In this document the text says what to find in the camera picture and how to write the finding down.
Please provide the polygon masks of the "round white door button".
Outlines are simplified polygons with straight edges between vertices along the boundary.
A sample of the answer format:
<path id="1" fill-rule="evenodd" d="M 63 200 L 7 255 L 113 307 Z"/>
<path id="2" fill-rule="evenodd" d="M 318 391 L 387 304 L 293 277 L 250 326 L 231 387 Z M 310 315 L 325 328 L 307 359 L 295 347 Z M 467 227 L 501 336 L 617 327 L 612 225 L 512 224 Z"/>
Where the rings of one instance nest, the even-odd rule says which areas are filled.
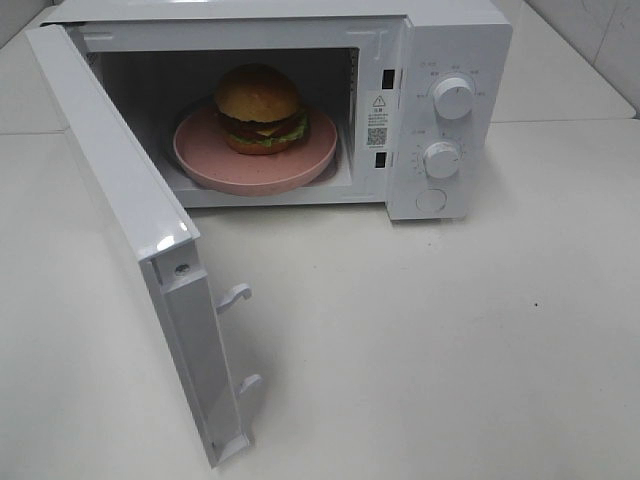
<path id="1" fill-rule="evenodd" d="M 417 208 L 424 213 L 436 213 L 441 211 L 447 203 L 447 194 L 441 189 L 426 189 L 416 198 Z"/>

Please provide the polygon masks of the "burger with lettuce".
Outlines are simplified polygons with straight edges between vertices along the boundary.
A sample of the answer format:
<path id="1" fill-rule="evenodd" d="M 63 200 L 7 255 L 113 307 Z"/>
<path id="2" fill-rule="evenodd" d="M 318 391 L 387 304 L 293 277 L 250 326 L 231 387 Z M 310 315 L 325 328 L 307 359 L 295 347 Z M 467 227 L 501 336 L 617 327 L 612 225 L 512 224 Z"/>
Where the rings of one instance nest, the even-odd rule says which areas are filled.
<path id="1" fill-rule="evenodd" d="M 282 152 L 309 128 L 296 85 L 268 65 L 246 64 L 225 73 L 214 91 L 214 102 L 225 142 L 241 154 Z"/>

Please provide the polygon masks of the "white timer knob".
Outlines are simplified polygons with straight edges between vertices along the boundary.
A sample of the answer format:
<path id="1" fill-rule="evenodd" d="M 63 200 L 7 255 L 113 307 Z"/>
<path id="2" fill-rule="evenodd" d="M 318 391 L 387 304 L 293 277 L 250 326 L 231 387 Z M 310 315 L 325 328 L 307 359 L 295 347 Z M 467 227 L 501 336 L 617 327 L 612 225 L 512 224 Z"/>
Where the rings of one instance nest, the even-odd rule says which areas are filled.
<path id="1" fill-rule="evenodd" d="M 429 145 L 423 154 L 425 172 L 435 179 L 446 179 L 459 169 L 460 147 L 449 141 L 439 141 Z"/>

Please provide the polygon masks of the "pink round plate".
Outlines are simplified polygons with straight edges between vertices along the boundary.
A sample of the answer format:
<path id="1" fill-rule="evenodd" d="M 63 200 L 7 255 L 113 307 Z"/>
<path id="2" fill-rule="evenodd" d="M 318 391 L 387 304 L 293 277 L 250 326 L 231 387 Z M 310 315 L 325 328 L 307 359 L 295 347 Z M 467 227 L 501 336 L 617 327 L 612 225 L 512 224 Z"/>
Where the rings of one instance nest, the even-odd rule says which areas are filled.
<path id="1" fill-rule="evenodd" d="M 270 196 L 294 190 L 318 177 L 332 161 L 338 133 L 323 112 L 311 109 L 310 128 L 288 149 L 246 155 L 224 140 L 216 108 L 202 106 L 178 125 L 173 148 L 179 164 L 196 183 L 239 196 Z"/>

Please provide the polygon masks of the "white microwave door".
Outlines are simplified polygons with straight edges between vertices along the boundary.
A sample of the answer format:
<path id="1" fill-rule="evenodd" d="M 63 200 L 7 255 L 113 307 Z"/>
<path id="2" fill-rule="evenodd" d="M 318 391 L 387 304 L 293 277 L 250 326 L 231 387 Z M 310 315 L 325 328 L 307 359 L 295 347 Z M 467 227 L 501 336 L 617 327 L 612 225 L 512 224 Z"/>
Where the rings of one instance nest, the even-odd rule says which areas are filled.
<path id="1" fill-rule="evenodd" d="M 251 289 L 212 295 L 200 233 L 61 25 L 27 33 L 64 135 L 123 264 L 145 283 L 212 467 L 249 447 L 243 402 L 260 385 L 232 380 L 219 316 Z"/>

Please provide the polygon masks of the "white microwave oven body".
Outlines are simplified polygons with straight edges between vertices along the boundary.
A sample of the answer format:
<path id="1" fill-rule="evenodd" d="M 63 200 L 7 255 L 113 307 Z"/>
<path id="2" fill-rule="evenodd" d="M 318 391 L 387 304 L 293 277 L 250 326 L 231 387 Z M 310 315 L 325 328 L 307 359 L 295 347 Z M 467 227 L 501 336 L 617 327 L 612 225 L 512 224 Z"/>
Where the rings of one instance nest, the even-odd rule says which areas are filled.
<path id="1" fill-rule="evenodd" d="M 467 213 L 512 36 L 488 1 L 66 1 L 39 27 L 63 26 L 183 207 L 382 203 L 394 220 Z M 173 150 L 177 125 L 209 104 L 234 67 L 264 63 L 327 114 L 338 133 L 332 164 L 306 185 L 239 196 L 198 185 Z M 472 110 L 446 120 L 432 87 L 462 74 Z M 423 154 L 461 150 L 458 171 L 429 177 Z M 424 213 L 426 189 L 446 206 Z"/>

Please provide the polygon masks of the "upper white power knob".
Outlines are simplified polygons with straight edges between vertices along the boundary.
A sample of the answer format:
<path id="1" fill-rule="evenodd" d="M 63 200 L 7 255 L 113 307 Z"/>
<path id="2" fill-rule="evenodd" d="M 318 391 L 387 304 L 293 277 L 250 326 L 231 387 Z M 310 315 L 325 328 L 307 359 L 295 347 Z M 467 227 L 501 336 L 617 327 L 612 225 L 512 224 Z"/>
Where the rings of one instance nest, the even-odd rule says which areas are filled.
<path id="1" fill-rule="evenodd" d="M 446 120 L 466 116 L 473 108 L 474 96 L 473 81 L 462 74 L 446 76 L 432 87 L 434 108 Z"/>

